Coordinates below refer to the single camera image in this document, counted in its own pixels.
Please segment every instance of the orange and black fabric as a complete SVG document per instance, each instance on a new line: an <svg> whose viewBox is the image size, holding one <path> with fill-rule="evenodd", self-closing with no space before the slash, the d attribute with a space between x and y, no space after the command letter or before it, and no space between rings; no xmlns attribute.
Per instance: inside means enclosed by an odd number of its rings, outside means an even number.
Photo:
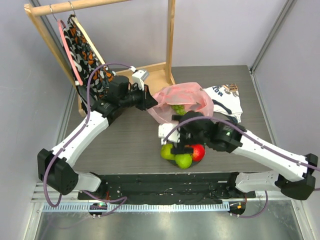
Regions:
<svg viewBox="0 0 320 240"><path fill-rule="evenodd" d="M78 70L78 73L83 81L83 86L76 86L78 94L80 88L87 88L88 79L90 74L95 68L100 66L102 63L96 57L94 51L87 43L86 38L82 32L78 29L77 25L72 21L71 15L67 21L67 27L63 29L64 38L70 50L73 62ZM115 72L110 70L107 66L102 67L96 71L93 75L90 84L90 95L98 100L102 98L109 88L109 81L113 79ZM87 102L83 94L81 96L82 102Z"/></svg>

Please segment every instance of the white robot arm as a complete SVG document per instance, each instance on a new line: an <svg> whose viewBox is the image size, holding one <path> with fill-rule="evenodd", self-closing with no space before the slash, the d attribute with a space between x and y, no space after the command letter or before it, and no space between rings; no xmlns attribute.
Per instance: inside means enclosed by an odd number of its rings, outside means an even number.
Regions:
<svg viewBox="0 0 320 240"><path fill-rule="evenodd" d="M39 179L44 180L48 165L55 158L47 177L49 186L62 195L78 190L89 191L99 197L103 196L106 193L106 184L98 175L76 172L73 167L93 139L107 129L126 108L135 106L139 110L146 110L158 104L151 96L148 85L144 84L148 75L149 73L145 70L134 71L132 85L129 84L127 77L115 76L109 83L106 96L96 101L91 107L91 112L88 114L89 120L87 116L65 140L50 151L42 149L38 153Z"/></svg>
<svg viewBox="0 0 320 240"><path fill-rule="evenodd" d="M181 123L200 116L201 113L190 111L184 116L176 116L175 120ZM288 152L262 140L240 125L236 126L241 128L241 132L245 132L244 135L222 122L213 123L207 119L190 121L176 129L177 125L178 123L165 123L158 129L162 145L167 141L173 143L173 154L183 154L186 145L197 143L216 151L247 157L272 169L267 172L233 173L230 186L243 193L276 190L290 198L306 200L315 189L316 179L312 176L314 170L306 165L316 167L318 157L311 153L303 156Z"/></svg>

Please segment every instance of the red apple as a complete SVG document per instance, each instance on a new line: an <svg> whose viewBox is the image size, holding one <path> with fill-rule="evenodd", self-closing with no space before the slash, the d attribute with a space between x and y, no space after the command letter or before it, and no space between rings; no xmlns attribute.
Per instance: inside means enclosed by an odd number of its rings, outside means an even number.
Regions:
<svg viewBox="0 0 320 240"><path fill-rule="evenodd" d="M206 154L205 147L201 144L190 145L190 147L193 148L192 161L200 162Z"/></svg>

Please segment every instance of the white wall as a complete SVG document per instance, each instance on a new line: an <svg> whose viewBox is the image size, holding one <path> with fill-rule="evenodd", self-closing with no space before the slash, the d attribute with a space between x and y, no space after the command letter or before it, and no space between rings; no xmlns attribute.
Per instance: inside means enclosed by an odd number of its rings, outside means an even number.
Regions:
<svg viewBox="0 0 320 240"><path fill-rule="evenodd" d="M251 66L285 2L176 0L172 65ZM143 66L166 60L167 9L168 0L134 0L76 15L107 61ZM56 16L67 21L70 13Z"/></svg>
<svg viewBox="0 0 320 240"><path fill-rule="evenodd" d="M276 143L299 154L320 157L320 1L294 5L256 70ZM320 174L316 187L320 188ZM304 207L320 239L320 192Z"/></svg>
<svg viewBox="0 0 320 240"><path fill-rule="evenodd" d="M24 12L4 1L0 14L0 235L21 240L37 181L37 153L50 149L71 84Z"/></svg>

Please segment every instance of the wooden frame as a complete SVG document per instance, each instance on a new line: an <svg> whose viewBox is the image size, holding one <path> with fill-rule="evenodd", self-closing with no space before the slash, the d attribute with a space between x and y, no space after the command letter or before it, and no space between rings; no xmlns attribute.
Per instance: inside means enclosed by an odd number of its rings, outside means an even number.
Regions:
<svg viewBox="0 0 320 240"><path fill-rule="evenodd" d="M24 10L39 34L51 50L52 54L56 58L57 62L62 67L63 71L67 75L71 84L75 87L75 82L69 64L66 62L64 56L59 51L55 41L49 34L46 26L44 25L40 16L50 15L52 13L62 13L78 9L85 9L91 7L97 7L108 4L115 4L126 2L129 0L75 0L71 2L63 2L52 5L32 7L31 4L25 4ZM138 67L138 69L146 69L150 76L146 80L146 84L149 85L151 94L154 94L161 90L163 87L167 87L175 84L175 80L171 73L172 65L172 50L173 50L173 38L174 38L174 20L175 20L175 6L176 0L168 0L168 16L167 16L167 40L166 40L166 61ZM125 75L131 78L132 72L130 70L118 71L117 74ZM85 116L85 112L81 109L81 104L79 106L79 113Z"/></svg>

